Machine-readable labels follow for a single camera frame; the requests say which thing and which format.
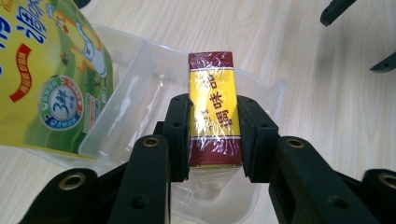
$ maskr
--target plastic bag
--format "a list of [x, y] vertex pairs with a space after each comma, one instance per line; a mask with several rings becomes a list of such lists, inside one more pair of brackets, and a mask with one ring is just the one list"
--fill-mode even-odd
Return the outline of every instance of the plastic bag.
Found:
[[77, 153], [113, 92], [109, 53], [72, 1], [0, 11], [0, 144]]

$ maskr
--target clear plastic container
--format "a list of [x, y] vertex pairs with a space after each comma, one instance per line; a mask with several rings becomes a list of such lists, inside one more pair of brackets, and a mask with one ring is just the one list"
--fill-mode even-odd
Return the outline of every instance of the clear plastic container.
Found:
[[[88, 167], [99, 175], [129, 160], [134, 142], [164, 120], [171, 98], [188, 92], [188, 52], [94, 25], [112, 56], [118, 87], [79, 148], [97, 161], [35, 154], [66, 168]], [[234, 69], [239, 95], [256, 100], [277, 121], [286, 81], [267, 89], [248, 72]], [[198, 223], [239, 223], [248, 217], [261, 185], [251, 184], [243, 169], [223, 189], [200, 189], [191, 177], [172, 184], [172, 212]]]

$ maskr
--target screw hole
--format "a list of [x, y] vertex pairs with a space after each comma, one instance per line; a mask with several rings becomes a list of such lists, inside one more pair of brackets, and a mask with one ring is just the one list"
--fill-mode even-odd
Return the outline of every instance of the screw hole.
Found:
[[87, 177], [83, 173], [75, 173], [65, 177], [60, 183], [59, 188], [62, 190], [71, 190], [84, 184]]
[[304, 147], [304, 143], [295, 138], [288, 139], [286, 143], [291, 147]]

